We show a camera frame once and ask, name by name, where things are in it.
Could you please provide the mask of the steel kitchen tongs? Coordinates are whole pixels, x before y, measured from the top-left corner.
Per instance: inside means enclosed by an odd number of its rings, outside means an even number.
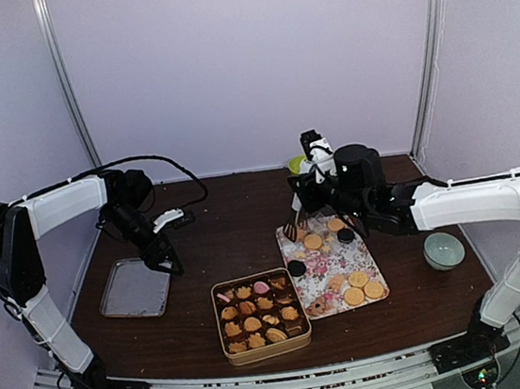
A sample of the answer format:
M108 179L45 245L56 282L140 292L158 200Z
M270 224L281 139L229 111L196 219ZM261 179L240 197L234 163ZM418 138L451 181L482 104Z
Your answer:
M300 237L299 232L305 231L308 226L307 215L302 210L299 197L296 194L293 194L292 197L289 214L282 228L285 238L294 243L297 242Z

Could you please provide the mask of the silver tin lid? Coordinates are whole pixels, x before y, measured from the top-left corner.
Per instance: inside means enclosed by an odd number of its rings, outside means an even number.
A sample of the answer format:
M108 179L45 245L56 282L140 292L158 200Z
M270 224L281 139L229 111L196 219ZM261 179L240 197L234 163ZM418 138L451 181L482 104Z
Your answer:
M169 273L148 269L136 258L118 260L111 267L100 313L111 318L163 316L170 285Z

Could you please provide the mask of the pink round cookie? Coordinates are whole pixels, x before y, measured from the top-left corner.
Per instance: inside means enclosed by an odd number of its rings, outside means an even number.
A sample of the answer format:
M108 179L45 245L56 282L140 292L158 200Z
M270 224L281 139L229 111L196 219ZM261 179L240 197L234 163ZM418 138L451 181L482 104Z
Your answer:
M270 287L267 283L263 281L257 281L254 283L252 289L257 295L265 295L270 290Z
M221 301L224 301L225 303L231 302L229 297L227 297L226 295L221 294L221 293L217 294L217 298L220 299Z

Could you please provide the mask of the flower shaped cookie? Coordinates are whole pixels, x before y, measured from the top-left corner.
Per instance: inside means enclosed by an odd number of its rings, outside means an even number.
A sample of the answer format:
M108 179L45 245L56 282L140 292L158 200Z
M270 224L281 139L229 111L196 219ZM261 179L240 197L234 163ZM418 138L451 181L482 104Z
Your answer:
M242 286L236 290L236 296L240 300L248 299L252 296L252 288L249 286Z

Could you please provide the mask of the orange sandwich cookie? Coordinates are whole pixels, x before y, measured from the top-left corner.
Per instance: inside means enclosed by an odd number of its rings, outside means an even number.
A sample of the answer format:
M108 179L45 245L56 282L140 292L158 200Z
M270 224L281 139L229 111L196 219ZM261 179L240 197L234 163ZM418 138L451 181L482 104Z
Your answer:
M244 316L250 316L256 311L256 307L252 301L243 300L238 304L240 313Z

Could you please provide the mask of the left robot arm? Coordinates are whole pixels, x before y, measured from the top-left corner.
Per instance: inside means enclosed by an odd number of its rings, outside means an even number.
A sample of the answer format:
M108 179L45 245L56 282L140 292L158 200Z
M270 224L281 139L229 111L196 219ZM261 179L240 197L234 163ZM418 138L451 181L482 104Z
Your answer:
M11 203L0 202L0 299L76 376L92 369L95 355L51 296L39 242L70 221L97 212L103 223L135 245L145 267L180 275L183 268L166 231L187 212L176 208L154 220L144 217L139 208L152 185L141 170L96 169Z

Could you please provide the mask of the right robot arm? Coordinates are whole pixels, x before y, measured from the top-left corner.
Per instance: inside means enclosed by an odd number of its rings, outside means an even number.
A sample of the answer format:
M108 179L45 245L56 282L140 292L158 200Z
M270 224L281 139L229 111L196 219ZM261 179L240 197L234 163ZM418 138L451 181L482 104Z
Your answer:
M324 206L357 218L366 231L417 235L440 227L486 221L520 221L520 167L498 175L441 182L422 177L388 184L379 154L363 145L344 146L287 182L307 213ZM520 255L477 305L461 343L478 360L495 344L496 331L520 305Z

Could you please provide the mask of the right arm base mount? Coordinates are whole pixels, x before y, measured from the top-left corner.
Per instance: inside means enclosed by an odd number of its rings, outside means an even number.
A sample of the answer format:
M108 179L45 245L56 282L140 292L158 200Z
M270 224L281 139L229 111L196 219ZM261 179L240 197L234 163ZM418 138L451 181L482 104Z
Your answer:
M470 389L494 388L500 379L497 354L509 348L510 340L500 335L490 340L486 336L462 335L429 348L437 373L460 372Z

